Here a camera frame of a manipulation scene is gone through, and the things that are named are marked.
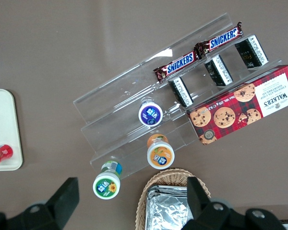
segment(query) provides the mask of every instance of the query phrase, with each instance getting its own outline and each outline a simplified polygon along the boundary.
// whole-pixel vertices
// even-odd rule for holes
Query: plastic jar
[[[147,141],[147,161],[155,169],[166,169],[174,162],[175,153],[168,139],[162,134],[153,134]]]
[[[163,112],[161,107],[150,97],[143,98],[139,109],[140,122],[145,126],[154,127],[161,123],[162,118]]]
[[[101,173],[93,183],[93,191],[97,197],[109,200],[120,191],[120,174],[122,167],[116,161],[107,161],[101,167]]]
[[[13,155],[13,149],[9,145],[0,146],[0,163],[4,160],[11,158]]]

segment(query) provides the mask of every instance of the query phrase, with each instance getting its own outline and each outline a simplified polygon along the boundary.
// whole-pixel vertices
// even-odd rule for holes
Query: cookie box
[[[288,106],[288,65],[277,66],[187,111],[207,145]]]

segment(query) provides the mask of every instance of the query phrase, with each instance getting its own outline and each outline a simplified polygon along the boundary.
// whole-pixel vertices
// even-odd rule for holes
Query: brown table surface
[[[134,229],[158,171],[146,167],[121,181],[115,199],[98,199],[93,150],[72,102],[225,12],[270,60],[288,64],[288,0],[0,0],[0,88],[15,97],[24,156],[20,169],[0,172],[0,211],[13,217],[78,177],[80,203],[65,229]],[[288,219],[288,107],[214,144],[193,142],[173,167],[239,212],[264,207]]]

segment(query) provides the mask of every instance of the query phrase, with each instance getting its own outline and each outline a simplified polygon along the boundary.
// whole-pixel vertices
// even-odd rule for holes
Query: wicker basket
[[[189,176],[194,176],[189,171],[184,169],[167,169],[159,172],[155,176],[153,176],[146,184],[139,204],[136,210],[136,220],[135,220],[135,229],[136,230],[145,230],[145,218],[146,218],[146,197],[147,190],[152,185],[171,185],[171,186],[187,186],[187,178]],[[207,196],[210,198],[210,192],[208,188],[205,186],[204,182],[198,179]]]

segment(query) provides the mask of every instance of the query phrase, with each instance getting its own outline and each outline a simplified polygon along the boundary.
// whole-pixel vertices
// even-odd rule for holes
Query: clear acrylic display stand
[[[168,80],[182,77],[194,100],[191,106],[194,106],[234,84],[255,77],[279,64],[278,61],[268,62],[260,68],[247,69],[234,46],[238,39],[178,71],[162,83],[157,81],[153,72],[155,68],[167,65],[191,52],[198,42],[209,40],[234,26],[229,15],[225,13],[74,101],[74,105],[86,122],[81,131],[94,149],[91,165],[97,172],[100,171],[102,164],[109,160],[118,161],[122,165],[121,179],[146,167],[148,165],[146,142],[153,133],[167,136],[174,150],[197,139],[185,115],[186,108],[178,103],[168,85]],[[226,87],[217,87],[204,66],[208,57],[217,54],[222,56],[234,80]],[[157,127],[147,127],[139,121],[138,112],[141,100],[145,97],[152,98],[163,110],[162,122]]]

